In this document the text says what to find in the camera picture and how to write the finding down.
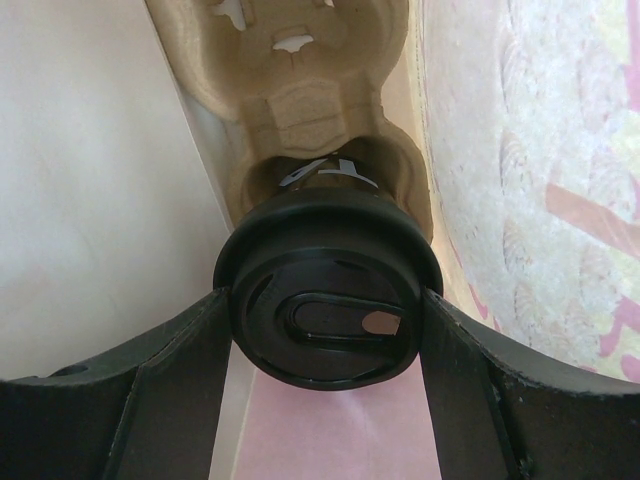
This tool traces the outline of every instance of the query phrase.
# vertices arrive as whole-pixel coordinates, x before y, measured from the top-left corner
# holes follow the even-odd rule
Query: cardboard packaging insert
[[[248,142],[228,179],[233,222],[278,193],[283,161],[339,151],[375,172],[431,241],[422,154],[381,105],[407,35],[408,0],[235,1],[236,25],[221,13],[233,0],[147,0],[178,81]]]

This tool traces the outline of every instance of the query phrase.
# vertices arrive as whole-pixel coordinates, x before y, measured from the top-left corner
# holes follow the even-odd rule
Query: pink patterned fabric
[[[466,278],[449,288],[512,338],[631,381],[638,2],[419,2],[425,143],[458,262],[450,268]]]

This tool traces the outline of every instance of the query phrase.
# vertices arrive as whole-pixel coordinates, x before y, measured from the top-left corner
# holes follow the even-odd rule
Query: black plastic arm
[[[640,478],[640,385],[552,360],[433,292],[423,304],[444,480]],[[0,382],[0,478],[208,478],[229,346],[215,291],[52,377]]]
[[[208,478],[227,315],[226,291],[216,291],[49,378],[0,382],[0,478]]]
[[[640,385],[553,360],[424,296],[442,478],[640,478]]]

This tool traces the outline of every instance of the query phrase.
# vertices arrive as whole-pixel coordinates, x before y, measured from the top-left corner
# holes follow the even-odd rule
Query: white wall
[[[194,142],[141,0],[0,0],[0,65],[0,377],[47,375],[210,291],[227,139],[199,112]],[[252,378],[234,349],[212,478]]]

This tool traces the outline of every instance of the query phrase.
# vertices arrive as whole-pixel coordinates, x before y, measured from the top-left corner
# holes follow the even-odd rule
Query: white sticker
[[[284,177],[282,179],[282,181],[280,182],[280,186],[281,187],[286,187],[287,185],[291,185],[293,182],[296,182],[296,181],[300,180],[302,177],[304,177],[308,173],[310,173],[313,170],[315,170],[316,168],[318,168],[320,165],[322,165],[327,160],[328,160],[328,158],[320,158],[318,160],[314,160],[313,162],[309,163],[308,165],[300,167],[295,172],[292,172],[289,175],[287,175],[286,177]],[[330,169],[319,170],[318,174],[347,175],[349,177],[358,178],[360,180],[363,180],[363,181],[367,182],[368,184],[373,185],[376,188],[379,188],[378,184],[376,182],[374,182],[373,180],[370,180],[369,178],[367,178],[365,176],[360,175],[356,171],[356,165],[355,165],[355,163],[353,163],[353,161],[345,160],[345,159],[341,158],[341,159],[339,159],[339,162],[340,162],[340,168],[339,169],[337,169],[337,170],[330,170]]]
[[[368,179],[367,177],[363,177],[356,171],[356,165],[351,160],[345,160],[341,158],[339,170],[320,170],[318,173],[334,173],[338,175],[348,175],[349,177],[359,178],[360,180],[364,180],[365,182],[378,188],[378,184],[376,182]]]
[[[287,185],[291,185],[293,182],[296,182],[296,181],[300,180],[307,173],[309,173],[310,171],[318,168],[320,165],[322,165],[326,161],[327,161],[326,158],[320,158],[318,160],[314,160],[309,165],[305,165],[304,167],[300,167],[295,172],[290,173],[289,175],[284,177],[282,179],[282,181],[280,182],[280,186],[281,187],[286,187]]]

